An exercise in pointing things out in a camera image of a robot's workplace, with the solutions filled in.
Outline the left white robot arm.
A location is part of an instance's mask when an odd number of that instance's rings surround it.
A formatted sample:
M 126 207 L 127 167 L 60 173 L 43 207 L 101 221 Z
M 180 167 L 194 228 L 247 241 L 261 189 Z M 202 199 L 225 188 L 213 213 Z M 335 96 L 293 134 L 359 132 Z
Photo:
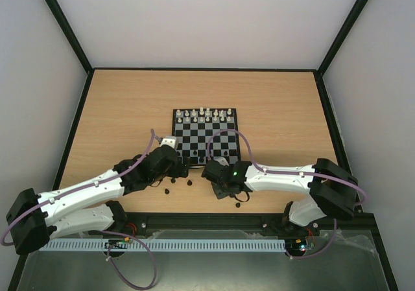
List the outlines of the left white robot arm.
M 144 156 L 125 159 L 95 178 L 65 189 L 19 193 L 6 221 L 18 255 L 44 247 L 50 240 L 86 231 L 120 232 L 127 215 L 118 198 L 143 191 L 163 178 L 185 178 L 189 159 L 161 145 Z

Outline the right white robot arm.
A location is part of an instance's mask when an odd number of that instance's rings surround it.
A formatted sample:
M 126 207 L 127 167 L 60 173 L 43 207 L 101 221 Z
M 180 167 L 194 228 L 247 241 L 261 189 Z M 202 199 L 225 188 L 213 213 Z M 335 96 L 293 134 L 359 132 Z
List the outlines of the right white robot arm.
M 358 180 L 328 159 L 301 167 L 271 167 L 251 161 L 229 165 L 220 157 L 207 162 L 202 177 L 211 182 L 218 199 L 262 191 L 304 195 L 287 204 L 283 227 L 292 234 L 324 217 L 351 220 L 354 216 Z

